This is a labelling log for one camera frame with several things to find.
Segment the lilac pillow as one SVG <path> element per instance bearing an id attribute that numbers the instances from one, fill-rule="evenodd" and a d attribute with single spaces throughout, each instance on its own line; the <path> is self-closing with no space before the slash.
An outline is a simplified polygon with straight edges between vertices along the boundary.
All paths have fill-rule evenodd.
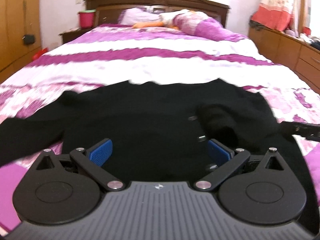
<path id="1" fill-rule="evenodd" d="M 153 14 L 142 8 L 130 8 L 123 10 L 118 17 L 118 24 L 133 26 L 140 22 L 160 22 L 158 14 Z"/>

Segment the black knit sweater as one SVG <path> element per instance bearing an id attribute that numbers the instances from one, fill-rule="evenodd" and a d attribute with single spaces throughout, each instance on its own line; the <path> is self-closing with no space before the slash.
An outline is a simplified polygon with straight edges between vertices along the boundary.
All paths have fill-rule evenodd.
<path id="1" fill-rule="evenodd" d="M 318 232 L 315 188 L 295 139 L 281 134 L 261 94 L 222 80 L 193 85 L 125 81 L 82 93 L 64 91 L 30 117 L 1 123 L 1 164 L 57 142 L 66 154 L 110 138 L 114 152 L 104 169 L 117 178 L 194 182 L 211 162 L 205 143 L 197 141 L 202 135 L 252 154 L 276 147 L 307 194 L 300 221 Z"/>

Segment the dark wooden headboard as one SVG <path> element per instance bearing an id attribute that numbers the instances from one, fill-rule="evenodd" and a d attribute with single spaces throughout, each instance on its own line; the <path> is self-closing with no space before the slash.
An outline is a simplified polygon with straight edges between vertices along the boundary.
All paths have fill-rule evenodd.
<path id="1" fill-rule="evenodd" d="M 94 26 L 116 24 L 121 12 L 142 8 L 147 12 L 173 12 L 182 9 L 202 11 L 225 26 L 230 7 L 209 0 L 84 0 L 87 10 L 96 10 Z"/>

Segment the clothes pile on cabinet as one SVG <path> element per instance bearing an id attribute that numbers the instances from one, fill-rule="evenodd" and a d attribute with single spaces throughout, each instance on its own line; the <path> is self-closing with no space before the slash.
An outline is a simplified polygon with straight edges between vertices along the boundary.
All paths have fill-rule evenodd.
<path id="1" fill-rule="evenodd" d="M 299 39 L 305 43 L 307 43 L 308 45 L 310 45 L 311 47 L 320 50 L 320 39 L 319 36 L 312 36 L 312 35 L 307 35 L 305 33 L 298 33 L 297 30 L 293 30 L 290 28 L 286 28 L 284 30 L 284 34 L 289 35 L 291 37 L 294 37 L 296 39 Z"/>

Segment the wooden wardrobe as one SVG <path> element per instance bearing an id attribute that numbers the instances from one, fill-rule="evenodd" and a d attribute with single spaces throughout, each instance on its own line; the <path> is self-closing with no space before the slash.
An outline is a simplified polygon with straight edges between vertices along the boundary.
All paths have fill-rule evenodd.
<path id="1" fill-rule="evenodd" d="M 25 34 L 35 43 L 23 44 Z M 1 0 L 1 82 L 31 62 L 42 49 L 40 0 Z"/>

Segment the red plastic bucket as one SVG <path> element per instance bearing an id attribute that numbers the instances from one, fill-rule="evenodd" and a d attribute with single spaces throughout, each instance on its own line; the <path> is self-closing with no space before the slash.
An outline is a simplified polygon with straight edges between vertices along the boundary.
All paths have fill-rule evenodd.
<path id="1" fill-rule="evenodd" d="M 78 12 L 81 29 L 93 27 L 96 10 L 83 10 Z"/>

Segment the purple floral bed quilt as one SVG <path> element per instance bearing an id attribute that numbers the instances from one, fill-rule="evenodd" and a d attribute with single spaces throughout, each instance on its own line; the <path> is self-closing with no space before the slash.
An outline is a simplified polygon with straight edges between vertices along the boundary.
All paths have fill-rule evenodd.
<path id="1" fill-rule="evenodd" d="M 193 85 L 214 80 L 261 94 L 278 124 L 319 123 L 319 95 L 290 68 L 261 55 L 252 40 L 224 29 L 203 12 L 177 15 L 174 22 L 178 29 L 104 24 L 45 53 L 1 84 L 1 123 L 7 118 L 30 117 L 67 90 L 82 93 L 125 81 L 133 85 Z M 290 136 L 307 164 L 319 208 L 319 144 Z M 207 153 L 210 140 L 204 135 L 197 139 L 205 143 Z M 62 142 L 47 148 L 56 155 L 63 154 Z M 44 149 L 1 164 L 1 226 L 8 231 L 20 223 L 12 201 L 14 191 Z M 211 172 L 208 166 L 215 164 L 209 158 L 205 176 Z M 203 177 L 180 182 L 195 188 L 195 182 Z M 149 182 L 160 194 L 138 190 L 137 198 L 149 201 L 141 204 L 150 212 L 142 224 L 160 220 L 170 228 L 181 228 L 195 213 L 196 203 L 187 211 L 179 211 L 185 198 L 168 194 L 165 187 L 165 183 L 176 181 Z"/>

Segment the red item on floor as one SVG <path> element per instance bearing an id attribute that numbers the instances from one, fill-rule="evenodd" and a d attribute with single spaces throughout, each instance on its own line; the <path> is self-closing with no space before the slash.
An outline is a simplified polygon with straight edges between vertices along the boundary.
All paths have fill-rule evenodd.
<path id="1" fill-rule="evenodd" d="M 33 57 L 32 57 L 32 61 L 37 60 L 39 57 L 41 57 L 43 54 L 48 52 L 48 48 L 43 48 L 42 50 L 38 51 Z"/>

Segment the floral coral curtain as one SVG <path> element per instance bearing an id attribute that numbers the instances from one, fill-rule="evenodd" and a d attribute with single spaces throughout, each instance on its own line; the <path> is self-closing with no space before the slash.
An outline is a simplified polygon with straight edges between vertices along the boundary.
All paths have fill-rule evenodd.
<path id="1" fill-rule="evenodd" d="M 310 15 L 310 0 L 261 0 L 250 21 L 297 37 Z"/>

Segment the dark wooden nightstand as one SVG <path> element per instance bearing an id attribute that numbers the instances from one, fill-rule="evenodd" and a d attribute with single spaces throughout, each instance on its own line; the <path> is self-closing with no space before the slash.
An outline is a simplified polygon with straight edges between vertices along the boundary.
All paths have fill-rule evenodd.
<path id="1" fill-rule="evenodd" d="M 71 41 L 74 41 L 75 39 L 79 38 L 80 36 L 84 35 L 85 33 L 91 31 L 93 28 L 87 28 L 87 29 L 72 29 L 72 30 L 68 30 L 65 31 L 63 33 L 60 33 L 59 36 L 62 39 L 62 43 L 68 43 Z"/>

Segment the white orange plush duck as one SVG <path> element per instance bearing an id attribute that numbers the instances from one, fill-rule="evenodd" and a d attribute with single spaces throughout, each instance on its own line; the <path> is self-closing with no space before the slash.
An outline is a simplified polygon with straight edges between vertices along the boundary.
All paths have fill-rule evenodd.
<path id="1" fill-rule="evenodd" d="M 157 21 L 151 21 L 151 22 L 138 22 L 135 23 L 132 27 L 133 28 L 149 28 L 149 27 L 166 27 L 166 28 L 172 28 L 172 29 L 178 29 L 177 26 L 173 25 L 173 20 L 177 15 L 184 14 L 187 12 L 195 13 L 193 10 L 179 10 L 179 11 L 173 11 L 173 12 L 164 12 L 159 14 L 159 20 Z"/>

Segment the wooden drawer cabinet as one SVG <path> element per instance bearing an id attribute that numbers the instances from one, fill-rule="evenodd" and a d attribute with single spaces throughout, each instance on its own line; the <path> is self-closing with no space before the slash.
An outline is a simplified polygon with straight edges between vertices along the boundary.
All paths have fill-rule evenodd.
<path id="1" fill-rule="evenodd" d="M 285 33 L 249 23 L 248 37 L 259 53 L 274 63 L 289 67 L 313 91 L 319 93 L 319 50 Z"/>

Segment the small black hanging bag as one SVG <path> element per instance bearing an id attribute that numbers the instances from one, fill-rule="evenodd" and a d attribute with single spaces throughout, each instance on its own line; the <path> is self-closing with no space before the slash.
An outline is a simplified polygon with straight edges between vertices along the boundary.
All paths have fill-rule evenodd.
<path id="1" fill-rule="evenodd" d="M 22 38 L 23 40 L 23 44 L 25 46 L 29 46 L 29 45 L 32 45 L 35 43 L 35 35 L 32 35 L 32 34 L 25 34 Z"/>

